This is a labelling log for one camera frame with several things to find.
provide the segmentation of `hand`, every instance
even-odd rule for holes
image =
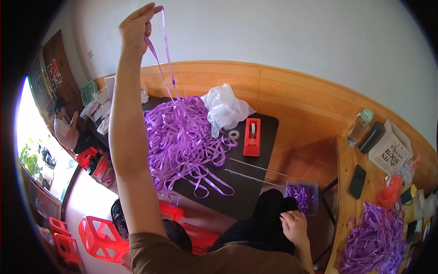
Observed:
[[[307,220],[304,213],[292,210],[280,214],[283,233],[297,248],[309,245],[307,236]]]
[[[148,48],[145,36],[149,37],[152,32],[150,20],[154,14],[162,9],[162,6],[155,7],[155,3],[149,3],[129,15],[119,25],[119,31],[122,36],[122,48],[129,51],[133,50],[140,56],[143,56]]]

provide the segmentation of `brown shirt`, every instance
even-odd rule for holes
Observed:
[[[129,257],[134,274],[293,273],[308,274],[294,256],[230,245],[205,255],[183,251],[155,233],[129,234]]]

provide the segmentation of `paper bag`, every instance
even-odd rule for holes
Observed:
[[[390,120],[385,122],[385,134],[368,152],[368,159],[387,175],[397,174],[412,157],[409,138]]]

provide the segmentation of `smartphone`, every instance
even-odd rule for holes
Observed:
[[[360,165],[356,165],[353,179],[351,179],[350,187],[348,188],[348,193],[350,193],[350,195],[356,200],[358,200],[362,194],[362,188],[364,188],[366,176],[367,172]]]

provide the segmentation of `door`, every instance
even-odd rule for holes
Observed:
[[[75,111],[80,113],[84,106],[81,91],[74,81],[67,62],[61,30],[43,46],[42,54],[52,89],[57,98],[63,97],[70,103],[67,106],[67,116],[71,118]]]

